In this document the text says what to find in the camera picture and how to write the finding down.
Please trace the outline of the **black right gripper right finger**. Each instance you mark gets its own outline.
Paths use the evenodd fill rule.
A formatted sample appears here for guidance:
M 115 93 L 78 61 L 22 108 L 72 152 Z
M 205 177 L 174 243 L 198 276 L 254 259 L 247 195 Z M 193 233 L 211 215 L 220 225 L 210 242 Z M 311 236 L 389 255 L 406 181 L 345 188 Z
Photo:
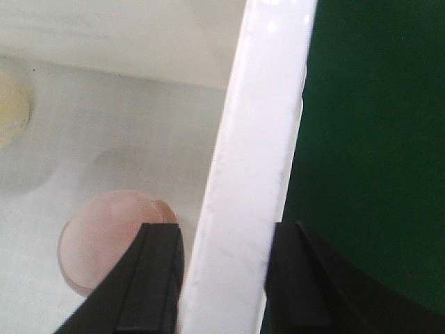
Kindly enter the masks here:
M 444 332 L 444 316 L 379 283 L 302 223 L 276 223 L 265 293 L 273 333 Z

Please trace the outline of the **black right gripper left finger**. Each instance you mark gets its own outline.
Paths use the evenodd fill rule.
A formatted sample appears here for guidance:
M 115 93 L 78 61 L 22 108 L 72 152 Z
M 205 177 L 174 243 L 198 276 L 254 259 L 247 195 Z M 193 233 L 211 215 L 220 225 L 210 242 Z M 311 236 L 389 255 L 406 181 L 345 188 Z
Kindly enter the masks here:
M 128 250 L 57 333 L 174 333 L 184 279 L 176 223 L 144 223 Z

